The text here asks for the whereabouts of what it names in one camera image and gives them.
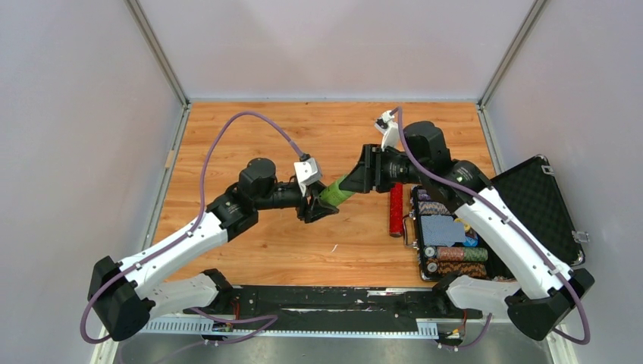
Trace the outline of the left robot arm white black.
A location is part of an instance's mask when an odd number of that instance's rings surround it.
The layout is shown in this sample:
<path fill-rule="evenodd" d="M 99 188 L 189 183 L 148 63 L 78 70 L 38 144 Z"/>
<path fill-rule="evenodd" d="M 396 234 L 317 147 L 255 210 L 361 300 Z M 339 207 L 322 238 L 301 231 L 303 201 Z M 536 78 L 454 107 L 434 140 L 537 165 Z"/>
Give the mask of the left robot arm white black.
<path fill-rule="evenodd" d="M 119 261 L 110 256 L 93 266 L 88 306 L 81 321 L 94 311 L 114 341 L 126 340 L 150 320 L 183 309 L 208 307 L 226 312 L 232 304 L 231 285 L 217 269 L 195 277 L 167 282 L 167 278 L 202 254 L 231 242 L 259 221 L 259 212 L 294 209 L 299 220 L 312 223 L 339 212 L 346 200 L 336 180 L 319 180 L 315 159 L 305 155 L 294 164 L 286 182 L 276 176 L 267 158 L 255 158 L 239 173 L 238 181 L 204 205 L 184 227 L 161 242 Z"/>

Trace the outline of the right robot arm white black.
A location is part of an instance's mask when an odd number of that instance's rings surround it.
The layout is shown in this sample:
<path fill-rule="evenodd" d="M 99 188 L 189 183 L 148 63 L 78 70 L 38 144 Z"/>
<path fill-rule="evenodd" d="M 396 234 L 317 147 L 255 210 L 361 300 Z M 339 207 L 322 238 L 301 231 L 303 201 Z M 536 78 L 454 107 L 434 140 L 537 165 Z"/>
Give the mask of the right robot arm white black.
<path fill-rule="evenodd" d="M 453 159 L 442 130 L 429 121 L 397 124 L 402 150 L 365 145 L 353 170 L 340 182 L 353 193 L 387 192 L 394 184 L 421 184 L 429 196 L 470 224 L 513 275 L 490 281 L 460 275 L 445 278 L 433 298 L 442 316 L 461 309 L 506 315 L 526 336 L 542 340 L 558 332 L 573 310 L 586 345 L 591 332 L 582 296 L 594 284 L 583 268 L 572 269 L 547 250 L 510 211 L 491 181 L 474 164 Z"/>

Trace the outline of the green pill bottle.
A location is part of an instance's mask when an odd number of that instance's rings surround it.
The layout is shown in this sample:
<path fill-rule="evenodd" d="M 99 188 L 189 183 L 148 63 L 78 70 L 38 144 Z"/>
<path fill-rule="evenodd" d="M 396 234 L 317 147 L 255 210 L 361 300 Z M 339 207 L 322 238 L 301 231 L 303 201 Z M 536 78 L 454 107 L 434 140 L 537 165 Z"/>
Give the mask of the green pill bottle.
<path fill-rule="evenodd" d="M 338 179 L 336 179 L 336 181 L 334 181 L 323 191 L 321 191 L 319 194 L 319 199 L 322 202 L 333 207 L 338 207 L 342 203 L 346 202 L 350 197 L 354 195 L 354 192 L 342 190 L 340 188 L 340 184 L 344 181 L 345 178 L 346 175 L 339 177 Z"/>

